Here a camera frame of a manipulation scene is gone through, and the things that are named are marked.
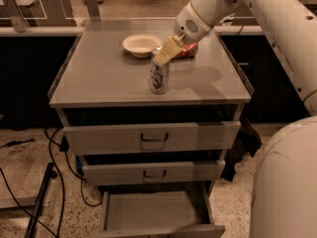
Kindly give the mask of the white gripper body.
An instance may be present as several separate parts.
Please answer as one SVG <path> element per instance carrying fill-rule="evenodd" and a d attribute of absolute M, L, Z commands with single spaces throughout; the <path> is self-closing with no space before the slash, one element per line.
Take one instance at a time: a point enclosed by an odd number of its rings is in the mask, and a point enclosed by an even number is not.
<path fill-rule="evenodd" d="M 198 43 L 212 28 L 207 25 L 188 3 L 176 17 L 173 32 L 189 45 Z"/>

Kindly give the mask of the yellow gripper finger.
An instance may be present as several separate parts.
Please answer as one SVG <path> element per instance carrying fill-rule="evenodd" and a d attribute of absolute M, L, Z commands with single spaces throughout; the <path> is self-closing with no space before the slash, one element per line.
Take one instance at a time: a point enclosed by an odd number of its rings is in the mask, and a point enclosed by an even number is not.
<path fill-rule="evenodd" d="M 180 36 L 169 36 L 154 58 L 154 63 L 163 66 L 178 55 L 183 49 L 183 40 Z"/>

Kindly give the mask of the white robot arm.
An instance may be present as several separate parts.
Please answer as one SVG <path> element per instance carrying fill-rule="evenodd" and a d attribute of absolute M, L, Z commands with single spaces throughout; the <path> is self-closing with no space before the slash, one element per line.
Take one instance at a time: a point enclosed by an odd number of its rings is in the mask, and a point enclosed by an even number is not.
<path fill-rule="evenodd" d="M 298 0 L 191 0 L 155 57 L 163 65 L 246 4 L 310 113 L 262 147 L 250 238 L 317 238 L 317 18 Z"/>

